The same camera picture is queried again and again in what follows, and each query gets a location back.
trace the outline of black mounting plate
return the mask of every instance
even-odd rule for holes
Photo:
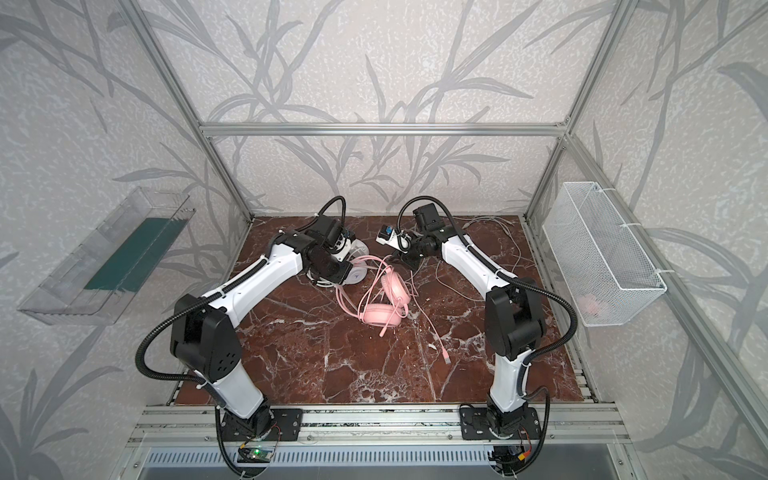
[[[488,407],[460,406],[458,415],[462,424],[462,439],[464,440],[500,440],[493,434],[488,423],[486,412]],[[531,440],[538,439],[541,434],[541,425],[538,421],[538,414],[533,408],[526,409],[526,415],[522,419],[521,427],[525,428],[528,437]],[[508,439],[501,440],[520,440],[520,435],[515,431]]]
[[[299,430],[301,430],[302,409],[271,409],[274,415],[273,423],[276,423],[280,430],[272,427],[269,435],[263,438],[265,442],[277,442],[277,436],[280,435],[281,442],[295,442],[299,439]],[[243,432],[237,431],[237,423],[229,421],[231,413],[224,412],[221,427],[221,438],[225,442],[243,442],[247,437]]]

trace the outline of aluminum frame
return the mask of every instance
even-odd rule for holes
[[[380,123],[215,123],[202,124],[206,137],[326,135],[558,137],[564,124],[380,124]]]
[[[614,188],[577,137],[566,134],[564,146],[588,180],[597,182],[603,189]],[[606,190],[605,193],[624,220],[628,223],[640,223],[616,190]],[[634,233],[638,243],[656,268],[674,270],[674,266],[661,253],[641,225],[634,228]],[[724,392],[733,403],[733,407],[742,416],[746,426],[768,455],[768,399],[746,372],[725,339],[717,332],[709,317],[685,286],[683,279],[675,273],[664,275],[667,276],[667,294],[664,295],[664,299],[704,362],[717,377]]]
[[[637,2],[638,0],[618,0],[616,3],[616,8],[605,29],[603,38],[598,46],[598,51],[595,53],[594,58],[587,69],[587,74],[581,82],[581,86],[578,89],[571,110],[565,118],[564,124],[566,128],[564,134],[573,132],[576,123],[578,123],[581,118],[581,114],[584,113],[584,109],[587,107],[589,99],[594,93],[594,89],[598,86],[605,68],[611,60],[611,56],[616,50],[621,37],[624,35],[624,30],[626,30],[627,25],[629,25],[629,20],[635,7],[637,7]],[[549,184],[550,179],[552,179],[552,176],[560,165],[560,159],[564,150],[562,144],[563,137],[558,136],[558,140],[559,142],[552,151],[552,155],[549,158],[549,162],[547,162],[547,167],[545,168],[544,173],[541,175],[536,190],[534,190],[534,195],[533,198],[531,198],[531,202],[528,204],[528,209],[525,211],[526,218],[529,218],[534,210],[536,210],[539,201],[541,201],[541,195],[544,194],[545,187]]]
[[[184,93],[184,89],[181,87],[181,83],[174,73],[173,68],[170,66],[170,62],[160,47],[160,42],[157,41],[147,17],[141,10],[141,6],[139,6],[137,0],[117,0],[117,2],[122,10],[128,27],[133,30],[139,41],[139,45],[144,49],[144,53],[147,54],[150,62],[157,71],[157,74],[163,80],[165,87],[168,89],[168,93],[179,107],[179,112],[186,121],[187,126],[190,128],[192,135],[197,140],[197,143],[200,144],[200,148],[206,154],[206,157],[208,157],[211,166],[223,181],[225,188],[234,198],[237,207],[240,208],[240,211],[245,218],[250,220],[252,217],[250,208],[242,193],[237,188],[233,178],[230,176],[221,157],[219,157],[218,152],[216,152],[213,145],[207,138],[205,138],[202,132],[200,132],[200,119],[198,118],[197,113],[195,113],[189,97]]]
[[[544,411],[543,404],[532,405]],[[298,441],[304,445],[509,443],[502,440],[462,440],[458,404],[315,404],[289,407],[304,410]],[[613,403],[553,403],[547,436],[547,443],[631,443],[618,407]],[[130,434],[127,446],[211,446],[215,438],[213,406],[147,407]],[[264,442],[264,445],[272,445],[272,442]]]

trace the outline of headphone ear cup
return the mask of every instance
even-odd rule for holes
[[[400,317],[395,314],[395,307],[385,303],[370,303],[362,313],[362,322],[373,326],[398,326]]]
[[[399,273],[389,272],[382,275],[381,281],[384,294],[392,305],[399,304],[400,306],[405,306],[411,302],[411,296],[408,294],[406,283],[402,281]]]

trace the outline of metal rail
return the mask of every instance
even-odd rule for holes
[[[144,49],[144,53],[147,54],[157,74],[165,83],[168,93],[174,99],[176,105],[179,107],[181,116],[187,122],[187,126],[190,128],[192,135],[200,145],[200,149],[206,154],[208,160],[213,167],[216,174],[221,178],[227,191],[230,192],[232,198],[234,198],[240,211],[247,219],[250,219],[250,208],[248,208],[243,195],[237,189],[234,180],[229,174],[227,167],[219,157],[218,152],[214,149],[214,146],[206,139],[200,132],[200,119],[197,117],[195,110],[192,106],[192,102],[189,97],[184,93],[184,89],[181,87],[173,68],[170,66],[170,62],[165,56],[159,42],[154,36],[152,27],[149,25],[147,17],[144,16],[144,12],[141,10],[137,0],[118,0],[123,16],[126,19],[128,27],[134,31],[136,38],[139,41],[139,45]]]
[[[557,137],[563,124],[357,124],[357,123],[236,123],[202,124],[206,137],[226,136],[478,136],[478,137]]]

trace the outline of gray leaf pattern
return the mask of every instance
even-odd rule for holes
[[[186,143],[193,149],[199,149],[197,141],[190,132],[183,127],[176,119],[175,112],[165,111],[158,101],[152,98],[146,91],[139,88],[133,79],[127,80],[116,71],[112,71],[108,64],[105,64],[102,54],[102,38],[94,25],[89,4],[87,0],[70,3],[67,0],[50,0],[50,4],[38,4],[37,0],[28,0],[26,5],[32,12],[30,18],[15,17],[13,15],[0,14],[0,31],[3,31],[10,37],[0,39],[0,54],[7,54],[9,51],[25,49],[25,55],[39,55],[44,59],[43,62],[49,63],[54,68],[63,72],[68,80],[73,83],[79,83],[88,93],[88,100],[94,115],[94,130],[88,132],[91,136],[94,134],[100,136],[114,135],[119,131],[124,134],[120,128],[111,128],[121,126],[125,122],[124,118],[112,117],[113,110],[102,110],[104,101],[109,101],[115,93],[122,95],[120,101],[123,104],[133,102],[140,108],[146,108],[150,114],[156,114],[163,127],[167,126],[167,131],[171,136],[178,134],[182,144]],[[52,20],[46,15],[54,12],[56,9],[62,9],[64,17],[67,19],[66,25],[69,31],[53,30],[49,26]],[[177,18],[182,22],[184,28],[179,33],[192,32],[189,39],[202,38],[201,44],[204,47],[213,42],[206,38],[201,25],[190,17],[190,6],[187,2],[180,2],[178,9],[175,10]],[[162,24],[164,19],[155,19]],[[162,24],[170,28],[174,24]],[[124,19],[119,13],[112,13],[107,17],[105,25],[107,32],[115,31],[125,26]],[[78,43],[71,43],[72,33],[80,34]],[[200,294],[210,289],[214,284],[220,283],[227,274],[226,268],[229,259],[235,254],[238,241],[244,233],[246,224],[243,217],[234,204],[233,199],[220,190],[218,180],[211,177],[210,165],[201,161],[200,166],[195,165],[192,168],[189,160],[185,160],[172,147],[160,143],[158,151],[165,152],[165,160],[175,163],[178,168],[149,167],[136,171],[128,171],[117,176],[113,180],[121,183],[148,182],[162,178],[174,178],[188,180],[186,193],[198,190],[199,197],[203,198],[204,215],[207,218],[200,219],[201,222],[207,222],[207,227],[212,227],[218,236],[218,241],[214,243],[198,243],[196,239],[197,227],[193,225],[196,218],[185,227],[189,247],[176,248],[168,253],[163,268],[177,271],[181,275],[190,279],[190,285],[179,285],[179,290],[183,293]],[[253,201],[259,202],[259,195],[252,195]],[[0,269],[9,265],[17,257],[18,252],[3,251],[0,253]],[[96,327],[91,330],[71,354],[64,359],[58,370],[48,380],[47,384],[39,379],[35,369],[31,369],[28,374],[26,385],[23,389],[18,424],[15,425],[6,411],[0,406],[0,472],[11,475],[18,480],[27,480],[28,478],[62,478],[63,475],[56,458],[49,455],[48,449],[51,445],[63,441],[71,441],[89,432],[79,426],[69,426],[67,420],[61,418],[61,408],[67,405],[72,399],[76,399],[78,393],[92,382],[96,382],[103,376],[111,376],[120,373],[123,370],[116,366],[97,366],[90,372],[76,376],[78,370],[85,363],[89,354],[91,354],[97,345],[99,338],[104,332],[104,327]],[[50,428],[54,423],[59,426],[58,431],[44,435],[44,429]]]
[[[583,18],[599,14],[599,18],[609,15],[613,8],[613,1],[602,2],[597,7],[590,7]],[[233,111],[243,111],[246,108],[249,111],[246,121],[286,121],[286,115],[289,113],[299,113],[318,121],[339,121],[336,116],[324,111],[321,108],[297,104],[291,101],[293,93],[294,74],[298,67],[306,60],[313,50],[314,45],[322,35],[330,35],[324,32],[328,19],[343,8],[343,1],[332,1],[326,3],[314,19],[311,30],[304,34],[301,49],[293,59],[286,58],[283,53],[283,36],[292,28],[301,22],[297,20],[284,20],[281,2],[272,0],[266,10],[264,23],[260,28],[260,36],[251,37],[251,32],[256,29],[251,25],[245,25],[239,18],[231,15],[227,17],[225,25],[222,27],[232,29],[236,35],[234,38],[239,43],[245,56],[253,60],[252,69],[255,70],[253,77],[246,76],[227,58],[217,45],[217,37],[210,33],[204,20],[192,8],[182,8],[179,2],[163,0],[165,13],[161,17],[158,14],[148,16],[151,24],[158,30],[204,50],[218,57],[225,68],[231,70],[245,86],[247,92],[235,94],[232,97],[222,100],[209,113],[208,121],[222,121]],[[464,38],[464,29],[468,21],[469,12],[474,5],[473,0],[466,2],[458,19],[458,25],[455,30],[453,43],[448,57],[445,60],[445,67],[442,76],[428,84],[424,84],[410,99],[386,98],[384,86],[376,71],[376,58],[370,53],[364,55],[362,67],[365,68],[369,77],[372,92],[376,97],[378,107],[378,118],[380,122],[393,122],[402,118],[403,122],[412,123],[422,115],[429,117],[428,121],[439,121],[440,105],[444,102],[446,94],[452,91],[485,91],[518,98],[521,101],[530,100],[533,95],[529,92],[516,88],[513,85],[505,84],[496,78],[484,76],[472,76],[477,67],[499,49],[516,31],[528,21],[531,15],[536,12],[540,2],[534,2],[522,12],[514,15],[497,28],[490,32],[490,35],[472,49],[463,58],[457,58],[462,41]],[[119,18],[111,19],[114,28],[122,25]],[[546,37],[552,31],[545,32],[541,38]],[[562,42],[564,45],[570,41],[567,39]],[[481,121],[483,116],[490,110],[490,106],[481,108],[475,115],[472,115],[467,122],[474,123]],[[358,121],[364,121],[357,115]],[[444,180],[449,182],[451,170],[463,170],[474,177],[482,184],[483,173],[475,164],[487,162],[507,162],[510,159],[485,155],[478,152],[467,152],[464,157],[455,158],[457,154],[455,149],[463,147],[460,137],[454,137],[449,140],[436,143],[432,137],[369,137],[372,147],[372,154],[364,157],[362,152],[356,150],[356,138],[347,138],[344,143],[338,146],[338,150],[331,150],[328,145],[316,145],[314,142],[302,137],[279,137],[274,141],[290,153],[299,164],[308,167],[320,180],[328,185],[332,194],[338,194],[346,188],[373,189],[382,199],[386,199],[386,211],[392,211],[403,202],[405,198],[416,191],[426,191],[429,189],[438,176],[442,175]],[[230,166],[234,172],[238,186],[245,192],[246,182],[239,178],[237,172],[238,165],[242,162],[241,151],[245,140],[231,140],[234,145],[234,151],[230,155]],[[398,154],[406,154],[409,163],[409,171],[405,175],[397,175],[397,182],[393,183],[389,178],[391,174],[385,170],[390,161]],[[361,161],[366,166],[365,173],[362,176],[357,174],[347,180],[345,177],[346,168],[349,160],[355,159]],[[252,208],[264,211],[270,209],[267,206],[253,205]]]
[[[673,174],[668,170],[669,164],[665,165],[666,171],[656,172],[654,161],[665,142],[676,141],[679,144],[679,139],[670,140],[667,134],[672,131],[672,127],[678,127],[681,121],[685,121],[684,116],[677,113],[680,109],[687,108],[686,103],[680,104],[680,99],[683,98],[685,102],[690,98],[686,98],[690,79],[688,79],[688,85],[683,85],[686,76],[691,72],[706,68],[728,77],[739,85],[743,93],[753,102],[756,111],[768,121],[768,77],[756,65],[746,61],[731,61],[726,65],[717,65],[713,61],[717,52],[731,46],[734,39],[739,38],[747,29],[755,31],[755,29],[764,28],[764,21],[768,18],[766,16],[768,3],[761,2],[756,7],[740,5],[742,9],[737,15],[733,15],[732,20],[729,8],[732,8],[734,3],[729,0],[717,2],[670,0],[668,8],[659,2],[641,1],[638,4],[638,8],[652,12],[663,21],[658,23],[659,28],[656,30],[657,38],[654,40],[656,51],[649,58],[649,60],[652,59],[652,64],[649,67],[648,76],[638,83],[632,81],[631,90],[618,96],[618,98],[624,97],[618,105],[621,108],[618,111],[634,115],[637,114],[637,108],[640,105],[642,108],[653,108],[654,114],[658,112],[655,122],[650,126],[652,129],[652,135],[649,138],[650,150],[644,154],[639,167],[636,164],[633,165],[634,168],[640,168],[643,171],[639,182],[634,184],[636,187],[633,185],[634,191],[630,189],[627,195],[631,209],[635,209],[641,199],[653,205],[652,199],[643,197],[643,194],[649,180],[662,181],[660,178],[653,177],[654,175]],[[709,18],[702,19],[704,12],[707,12]],[[694,20],[698,22],[698,27],[695,28],[707,25],[710,29],[707,30],[706,38],[709,42],[707,45],[693,43],[692,38],[695,37],[690,33],[689,28],[694,24]],[[744,46],[741,45],[738,51],[743,49]],[[681,52],[695,53],[690,58],[686,58]],[[638,98],[641,85],[648,93],[645,98]],[[617,97],[612,97],[611,101],[618,101]],[[602,167],[609,162],[618,164],[613,185],[623,193],[624,186],[619,183],[622,171],[627,170],[624,168],[626,161],[619,164],[616,158],[611,159],[611,154],[604,152],[606,144],[601,142],[597,122],[593,120],[591,127],[594,160]],[[590,133],[586,125],[581,131],[585,137]],[[697,253],[695,264],[674,264],[673,268],[696,298],[703,300],[706,305],[719,304],[713,308],[723,312],[723,318],[720,321],[730,327],[730,331],[724,334],[727,336],[725,340],[737,355],[744,348],[745,340],[751,338],[753,343],[756,341],[753,327],[761,328],[768,336],[768,325],[766,325],[768,309],[760,306],[760,299],[765,297],[766,288],[768,288],[768,266],[755,264],[753,261],[746,260],[745,257],[740,257],[735,250],[729,250],[731,244],[726,248],[691,231],[676,227],[646,228],[646,231],[658,243],[666,243],[677,249],[682,248]],[[731,235],[738,237],[738,233],[738,231],[731,232]],[[702,265],[708,265],[708,268],[714,268],[722,273],[706,276],[693,273],[700,270]],[[718,421],[713,420],[714,417],[722,415],[717,411],[717,403],[723,398],[723,393],[717,378],[707,372],[701,355],[690,343],[687,345],[683,364],[677,373],[677,381],[674,385],[674,397],[668,419],[665,421],[666,425],[656,435],[636,440],[635,446],[639,452],[679,449],[700,458],[711,465],[713,470],[719,470],[733,478],[768,478],[768,469],[759,462],[744,458],[741,453],[744,450],[737,446],[741,423],[738,417],[730,424],[721,443],[718,442],[720,445],[701,446],[701,438],[708,435],[708,429],[712,428],[713,421]]]
[[[35,369],[32,369],[24,388],[18,433],[11,420],[0,408],[0,446],[2,447],[0,448],[0,468],[3,472],[12,473],[18,480],[27,480],[30,477],[63,480],[64,476],[56,462],[37,449],[48,443],[68,439],[73,435],[88,433],[88,430],[74,427],[51,434],[40,441],[38,437],[51,417],[79,390],[101,376],[122,372],[114,366],[101,367],[83,375],[67,387],[72,376],[96,345],[104,328],[103,326],[94,328],[80,346],[59,366],[40,398],[37,399],[37,403],[35,403],[35,391],[38,377]]]

